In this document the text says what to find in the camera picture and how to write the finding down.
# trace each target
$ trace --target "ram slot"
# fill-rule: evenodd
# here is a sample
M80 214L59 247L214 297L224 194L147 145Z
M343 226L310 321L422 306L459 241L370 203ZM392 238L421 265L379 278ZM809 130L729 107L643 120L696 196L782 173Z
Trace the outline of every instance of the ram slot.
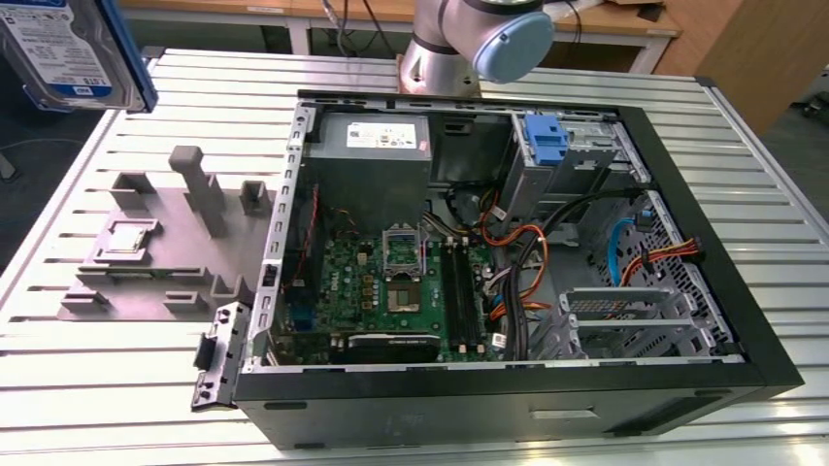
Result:
M462 342L471 349L479 343L481 320L475 308L475 291L473 289L473 273L466 248L458 248L455 258L455 282L458 287L458 316L461 319Z
M441 276L443 282L443 303L446 306L446 325L450 337L450 348L457 349L462 341L459 318L459 293L455 278L455 245L441 247Z

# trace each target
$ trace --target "hard drive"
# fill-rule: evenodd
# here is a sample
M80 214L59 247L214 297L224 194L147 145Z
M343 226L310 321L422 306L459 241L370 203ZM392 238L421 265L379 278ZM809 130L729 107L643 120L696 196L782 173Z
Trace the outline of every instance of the hard drive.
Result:
M0 0L0 50L40 109L152 110L158 95L115 0Z

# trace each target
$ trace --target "floor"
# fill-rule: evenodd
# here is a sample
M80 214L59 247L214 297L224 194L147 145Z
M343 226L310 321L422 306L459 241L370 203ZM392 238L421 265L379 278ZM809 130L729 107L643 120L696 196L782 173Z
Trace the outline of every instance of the floor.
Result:
M164 26L167 30L178 28ZM151 45L163 40L172 47L227 50L219 45L199 42L204 35L190 32L176 37L180 43L171 44L158 26L133 24L139 44ZM406 49L408 39L403 35L390 35L395 52ZM288 52L286 34L279 28L234 31L234 47L246 51ZM379 40L371 41L371 33L356 32L351 36L356 49L366 48L360 56L386 58L388 51ZM339 55L335 42L322 32L312 35L316 54ZM20 89L21 83L0 57L0 88ZM0 153L15 165L17 172L8 180L0 180L0 272L11 260L20 242L45 206L65 170L80 150L83 142L97 123L100 112L80 111L72 114L40 112L33 109L21 91L0 93ZM60 138L61 142L35 142L3 149L23 140ZM829 125L805 119L797 109L790 109L764 137L770 152L805 192L814 207L829 218Z
M829 219L829 124L805 118L800 109L792 108L762 140L812 205Z

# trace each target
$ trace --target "slotted aluminum table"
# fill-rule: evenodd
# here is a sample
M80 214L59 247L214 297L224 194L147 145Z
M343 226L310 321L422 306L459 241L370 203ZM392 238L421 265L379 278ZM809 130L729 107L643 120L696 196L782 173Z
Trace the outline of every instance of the slotted aluminum table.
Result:
M151 115L107 112L0 280L0 463L816 464L829 447L829 234L714 88L693 79L539 70L498 98L643 108L806 385L657 438L419 449L276 451L240 411L191 414L204 323L56 320L120 171L183 186L174 146L200 146L223 186L278 182L298 88L395 91L395 65L167 50Z

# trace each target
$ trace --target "green circuit board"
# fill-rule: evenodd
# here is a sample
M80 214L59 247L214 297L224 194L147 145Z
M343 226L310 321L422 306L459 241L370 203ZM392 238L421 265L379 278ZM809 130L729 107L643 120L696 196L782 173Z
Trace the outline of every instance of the green circuit board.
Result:
M395 245L395 242L391 242L388 249L390 258L396 263L418 261L417 250L403 243ZM426 242L421 252L425 254L425 273L419 281L387 281L382 273L379 239L338 239L327 243L320 299L311 317L314 323L308 331L294 334L295 353L302 355L304 364L326 362L327 337L331 334L360 332L429 333L442 338L439 361L495 360L497 356L487 350L478 353L477 349L469 349L467 353L459 353L450 349L441 244ZM483 271L491 263L489 249L469 248L469 261L473 270ZM414 303L417 303L415 311L411 310ZM481 318L479 324L483 329L483 314Z
M417 253L391 250L395 260L417 262ZM360 251L366 263L358 260ZM316 307L315 331L413 331L441 335L445 327L438 245L426 247L426 275L410 282L419 301L417 312L388 312L388 283L382 274L379 240L338 240L328 243L323 259L323 286Z

